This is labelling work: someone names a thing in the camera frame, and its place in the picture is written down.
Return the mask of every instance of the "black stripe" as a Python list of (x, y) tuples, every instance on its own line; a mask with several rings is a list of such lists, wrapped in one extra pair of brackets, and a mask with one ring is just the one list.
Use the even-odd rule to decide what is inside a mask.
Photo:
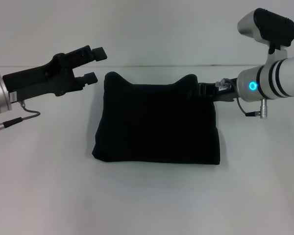
[(262, 65), (257, 72), (256, 83), (257, 83), (258, 91), (263, 96), (263, 98), (270, 99), (268, 96), (266, 96), (263, 93), (263, 90), (261, 89), (261, 86), (260, 86), (260, 73), (261, 73), (261, 70), (263, 70), (263, 67), (264, 67), (264, 65)]
[(270, 85), (270, 88), (271, 88), (272, 92), (273, 92), (277, 97), (285, 98), (285, 97), (283, 97), (282, 95), (280, 95), (280, 94), (276, 91), (276, 89), (275, 89), (275, 87), (274, 87), (274, 85), (273, 85), (273, 81), (272, 81), (272, 72), (273, 72), (273, 68), (274, 68), (274, 66), (276, 65), (276, 63), (278, 63), (278, 62), (279, 62), (279, 61), (274, 62), (274, 63), (271, 65), (271, 67), (270, 67), (270, 70), (269, 70), (269, 85)]
[(287, 94), (287, 93), (283, 90), (283, 88), (282, 88), (282, 86), (281, 86), (281, 83), (280, 83), (280, 78), (279, 78), (280, 67), (281, 67), (281, 64), (283, 63), (283, 61), (285, 61), (285, 60), (286, 60), (286, 59), (281, 60), (281, 61), (279, 62), (279, 64), (278, 64), (278, 66), (276, 67), (276, 70), (275, 70), (275, 81), (276, 81), (276, 84), (277, 84), (277, 86), (278, 86), (280, 92), (281, 92), (283, 95), (288, 96), (288, 97), (292, 97), (291, 95)]

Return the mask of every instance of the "black fabric bag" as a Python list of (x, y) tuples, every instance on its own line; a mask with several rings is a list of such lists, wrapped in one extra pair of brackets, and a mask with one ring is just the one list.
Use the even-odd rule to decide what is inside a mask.
[(220, 163), (212, 101), (199, 98), (197, 77), (170, 85), (133, 85), (110, 72), (93, 156), (105, 162)]

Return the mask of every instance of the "white backdrop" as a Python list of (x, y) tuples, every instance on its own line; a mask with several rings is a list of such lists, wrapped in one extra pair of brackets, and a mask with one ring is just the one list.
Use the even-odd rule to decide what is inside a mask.
[[(218, 102), (218, 166), (107, 164), (91, 155), (106, 73), (140, 84), (236, 77), (250, 68), (237, 65), (266, 59), (264, 45), (236, 31), (257, 7), (294, 20), (294, 0), (0, 1), (2, 75), (85, 45), (108, 54), (75, 70), (94, 71), (97, 84), (28, 100), (42, 115), (0, 132), (0, 235), (294, 235), (294, 97), (270, 101), (267, 120)], [(229, 66), (193, 66), (210, 64)], [(14, 104), (0, 122), (21, 116)]]

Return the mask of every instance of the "black cloth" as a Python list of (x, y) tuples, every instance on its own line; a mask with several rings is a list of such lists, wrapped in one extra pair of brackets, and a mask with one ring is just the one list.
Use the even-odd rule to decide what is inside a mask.
[(197, 77), (170, 85), (133, 85), (110, 72), (93, 156), (105, 162), (220, 163), (212, 101), (199, 98)]

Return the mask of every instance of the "blue led light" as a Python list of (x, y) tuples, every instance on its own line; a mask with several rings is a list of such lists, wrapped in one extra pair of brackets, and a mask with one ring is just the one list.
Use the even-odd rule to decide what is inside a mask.
[(255, 83), (255, 82), (251, 82), (251, 83), (249, 84), (249, 88), (250, 88), (252, 91), (256, 90), (256, 89), (257, 89), (257, 83)]

